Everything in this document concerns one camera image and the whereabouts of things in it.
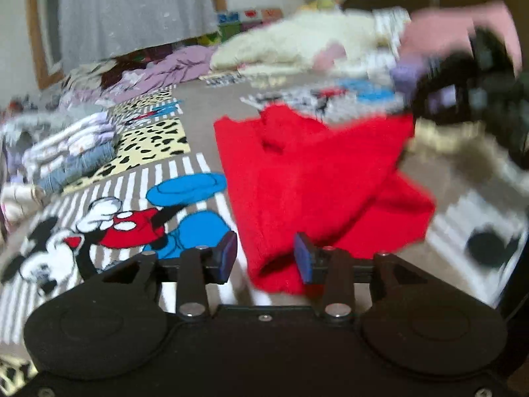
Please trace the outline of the red knit sweater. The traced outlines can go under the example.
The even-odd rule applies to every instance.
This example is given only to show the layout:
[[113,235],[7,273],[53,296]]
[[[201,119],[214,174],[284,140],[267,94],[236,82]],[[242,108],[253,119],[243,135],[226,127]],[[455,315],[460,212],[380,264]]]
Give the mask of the red knit sweater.
[[307,294],[293,254],[302,232],[370,259],[425,238],[434,199],[398,163],[410,116],[371,116],[339,127],[285,105],[257,118],[223,117],[215,138],[252,284]]

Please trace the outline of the folded clothes stack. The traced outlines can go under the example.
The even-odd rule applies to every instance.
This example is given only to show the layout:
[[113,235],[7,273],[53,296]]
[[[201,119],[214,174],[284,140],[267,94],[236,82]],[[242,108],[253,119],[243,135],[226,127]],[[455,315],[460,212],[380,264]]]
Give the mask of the folded clothes stack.
[[113,141],[116,134],[107,110],[86,116],[26,150],[21,159],[25,179],[38,181],[67,160]]

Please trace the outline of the yellow ruffled garment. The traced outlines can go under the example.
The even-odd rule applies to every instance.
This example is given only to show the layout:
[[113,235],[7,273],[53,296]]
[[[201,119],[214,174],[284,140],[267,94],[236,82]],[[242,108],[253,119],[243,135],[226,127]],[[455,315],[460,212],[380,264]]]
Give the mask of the yellow ruffled garment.
[[504,160],[509,157],[508,151],[491,134],[486,133],[483,122],[438,125],[420,118],[415,122],[414,136],[407,144],[410,152],[441,155],[452,155],[470,147],[476,147],[479,152],[493,159]]

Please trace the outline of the pink pillow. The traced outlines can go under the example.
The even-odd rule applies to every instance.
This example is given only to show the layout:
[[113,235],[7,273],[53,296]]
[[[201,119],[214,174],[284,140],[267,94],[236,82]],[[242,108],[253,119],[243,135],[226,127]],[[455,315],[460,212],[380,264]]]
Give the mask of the pink pillow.
[[485,27],[501,39],[515,70],[522,68],[522,49],[515,22],[505,3],[458,8],[428,8],[412,13],[401,37],[399,56],[445,56],[454,50],[469,50],[470,36]]

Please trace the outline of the brown Mickey Mouse blanket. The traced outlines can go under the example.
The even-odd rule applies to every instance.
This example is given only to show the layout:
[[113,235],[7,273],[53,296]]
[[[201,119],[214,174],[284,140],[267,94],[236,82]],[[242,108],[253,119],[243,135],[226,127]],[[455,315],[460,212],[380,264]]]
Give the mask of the brown Mickey Mouse blanket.
[[[38,212],[2,261],[4,396],[507,396],[528,354],[527,196],[470,147],[398,163],[435,201],[425,238],[352,256],[354,316],[324,288],[247,274],[215,138],[260,116],[247,88],[198,85],[112,110],[117,159]],[[179,257],[238,236],[210,317],[176,314]]]

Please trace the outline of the purple knit garment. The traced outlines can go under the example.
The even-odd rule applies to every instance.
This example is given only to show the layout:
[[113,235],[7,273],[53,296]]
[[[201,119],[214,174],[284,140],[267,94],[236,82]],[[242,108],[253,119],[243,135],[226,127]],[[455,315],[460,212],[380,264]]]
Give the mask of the purple knit garment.
[[[403,94],[404,103],[412,104],[412,98],[417,90],[419,79],[427,73],[436,71],[440,65],[440,58],[421,58],[411,56],[401,58],[390,70],[394,89]],[[427,96],[427,104],[433,113],[442,108],[456,105],[456,86],[450,85]]]

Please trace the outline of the folded blue jeans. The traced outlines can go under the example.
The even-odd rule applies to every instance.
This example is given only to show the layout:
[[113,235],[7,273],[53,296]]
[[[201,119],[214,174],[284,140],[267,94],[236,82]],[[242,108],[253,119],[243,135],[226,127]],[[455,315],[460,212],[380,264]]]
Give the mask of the folded blue jeans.
[[103,165],[108,164],[117,156],[116,145],[113,141],[98,145],[80,155],[67,159],[58,168],[42,177],[36,186],[41,188],[47,196],[58,194],[71,183],[82,177],[93,174]]

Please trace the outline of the yellow green plush toy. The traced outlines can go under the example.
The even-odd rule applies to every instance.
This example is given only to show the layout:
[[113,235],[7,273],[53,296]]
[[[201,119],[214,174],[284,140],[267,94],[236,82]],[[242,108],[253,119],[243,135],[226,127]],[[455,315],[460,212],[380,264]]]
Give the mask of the yellow green plush toy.
[[300,5],[299,11],[326,11],[335,10],[340,7],[339,0],[314,0],[305,5]]

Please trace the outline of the rolled cream garment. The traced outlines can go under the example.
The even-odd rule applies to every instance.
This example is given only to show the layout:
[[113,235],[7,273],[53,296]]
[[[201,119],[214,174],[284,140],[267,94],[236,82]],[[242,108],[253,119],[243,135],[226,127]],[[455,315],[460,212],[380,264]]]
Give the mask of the rolled cream garment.
[[14,227],[40,211],[44,205],[45,192],[38,186],[7,184],[1,193],[1,211],[5,224]]

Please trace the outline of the lilac crumpled bedsheet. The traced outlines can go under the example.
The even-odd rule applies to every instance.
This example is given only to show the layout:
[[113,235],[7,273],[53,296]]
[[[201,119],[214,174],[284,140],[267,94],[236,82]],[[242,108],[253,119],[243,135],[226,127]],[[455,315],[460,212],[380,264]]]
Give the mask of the lilac crumpled bedsheet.
[[188,46],[166,58],[149,63],[145,69],[125,71],[121,79],[107,89],[65,91],[59,101],[64,109],[80,103],[111,101],[120,104],[163,87],[189,82],[207,74],[217,47]]

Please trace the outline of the striped beige folded cloth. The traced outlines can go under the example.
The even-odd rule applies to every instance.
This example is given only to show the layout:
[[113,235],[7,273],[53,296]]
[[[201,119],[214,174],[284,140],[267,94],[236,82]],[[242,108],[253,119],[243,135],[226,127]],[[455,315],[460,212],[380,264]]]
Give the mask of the striped beige folded cloth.
[[81,65],[73,69],[63,80],[64,91],[96,90],[101,87],[101,77],[117,65],[115,59]]

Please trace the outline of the grey green crumpled garment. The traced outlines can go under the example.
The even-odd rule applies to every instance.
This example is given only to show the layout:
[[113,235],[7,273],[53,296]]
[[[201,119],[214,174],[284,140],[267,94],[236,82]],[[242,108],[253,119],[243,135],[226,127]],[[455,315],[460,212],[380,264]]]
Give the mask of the grey green crumpled garment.
[[70,110],[43,110],[20,114],[1,125],[1,139],[8,150],[24,153],[34,144],[87,116],[99,113],[105,115],[107,110],[100,106],[79,106]]

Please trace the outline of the colourful picture board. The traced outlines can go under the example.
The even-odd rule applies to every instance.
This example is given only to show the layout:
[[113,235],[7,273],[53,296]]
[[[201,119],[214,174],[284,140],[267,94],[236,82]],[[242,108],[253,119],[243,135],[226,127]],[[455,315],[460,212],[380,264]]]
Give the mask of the colourful picture board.
[[283,17],[280,8],[246,9],[238,11],[224,11],[217,13],[217,32],[200,36],[196,43],[201,46],[221,44],[239,33],[261,28]]

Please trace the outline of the grey starry curtain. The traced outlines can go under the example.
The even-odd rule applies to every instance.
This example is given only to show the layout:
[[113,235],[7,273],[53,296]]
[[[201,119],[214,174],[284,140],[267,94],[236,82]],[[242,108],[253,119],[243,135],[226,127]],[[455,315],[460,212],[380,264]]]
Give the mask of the grey starry curtain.
[[59,0],[61,63],[67,72],[216,29],[213,0]]

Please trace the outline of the wooden window frame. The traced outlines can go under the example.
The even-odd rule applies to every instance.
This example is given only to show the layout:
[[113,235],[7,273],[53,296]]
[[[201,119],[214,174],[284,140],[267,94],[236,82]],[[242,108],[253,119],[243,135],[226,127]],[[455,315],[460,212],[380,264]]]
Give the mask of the wooden window frame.
[[[223,12],[227,10],[227,0],[213,0],[213,3],[217,11]],[[64,74],[60,69],[56,69],[54,72],[48,70],[47,54],[40,28],[39,0],[25,0],[25,5],[35,79],[39,90],[42,91],[59,82],[64,77]]]

